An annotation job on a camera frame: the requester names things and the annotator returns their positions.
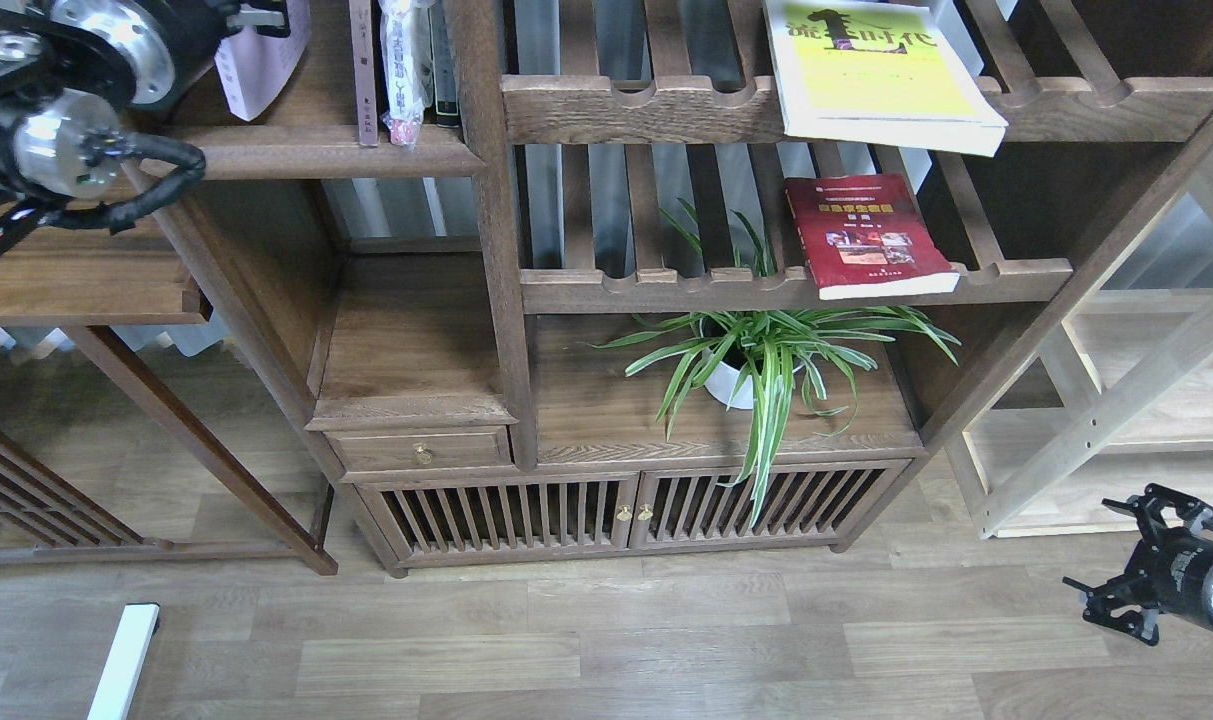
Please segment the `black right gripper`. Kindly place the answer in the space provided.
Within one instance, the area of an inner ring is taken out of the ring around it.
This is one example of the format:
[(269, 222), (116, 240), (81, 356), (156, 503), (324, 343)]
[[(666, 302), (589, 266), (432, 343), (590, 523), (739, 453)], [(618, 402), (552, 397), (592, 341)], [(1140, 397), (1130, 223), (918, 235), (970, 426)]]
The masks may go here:
[[(1128, 501), (1104, 498), (1101, 503), (1135, 516), (1144, 543), (1160, 544), (1160, 550), (1151, 556), (1151, 578), (1140, 571), (1090, 587), (1063, 577), (1064, 584), (1081, 593), (1081, 618), (1147, 646), (1158, 644), (1156, 621), (1162, 610), (1213, 632), (1213, 541), (1196, 537), (1213, 524), (1213, 505), (1158, 484), (1149, 484), (1144, 493)], [(1168, 532), (1164, 509), (1173, 509), (1186, 530)]]

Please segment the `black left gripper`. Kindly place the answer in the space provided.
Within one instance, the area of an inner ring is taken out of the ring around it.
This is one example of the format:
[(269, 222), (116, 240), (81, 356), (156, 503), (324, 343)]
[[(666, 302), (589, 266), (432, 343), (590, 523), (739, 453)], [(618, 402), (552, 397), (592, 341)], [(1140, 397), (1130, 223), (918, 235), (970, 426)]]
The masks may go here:
[(66, 86), (98, 95), (113, 109), (163, 109), (213, 59), (223, 38), (245, 28), (260, 36), (291, 35), (287, 5), (240, 1), (53, 1), (50, 18), (93, 33), (130, 68), (75, 67)]

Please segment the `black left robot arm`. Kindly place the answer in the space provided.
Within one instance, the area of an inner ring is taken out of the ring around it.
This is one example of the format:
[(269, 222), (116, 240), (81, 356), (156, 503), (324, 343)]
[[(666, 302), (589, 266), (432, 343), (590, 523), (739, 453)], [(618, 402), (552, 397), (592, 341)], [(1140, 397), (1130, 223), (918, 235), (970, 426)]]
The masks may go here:
[(217, 65), (251, 119), (312, 33), (304, 1), (0, 1), (0, 258), (38, 227), (126, 232), (207, 172), (204, 152), (123, 126)]

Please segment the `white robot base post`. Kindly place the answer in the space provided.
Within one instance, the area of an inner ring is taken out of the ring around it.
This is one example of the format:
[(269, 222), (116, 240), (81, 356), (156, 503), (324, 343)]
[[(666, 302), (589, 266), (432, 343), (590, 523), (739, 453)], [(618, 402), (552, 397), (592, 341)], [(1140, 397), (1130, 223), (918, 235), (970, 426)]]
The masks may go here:
[(158, 602), (126, 602), (86, 719), (127, 719), (159, 625)]

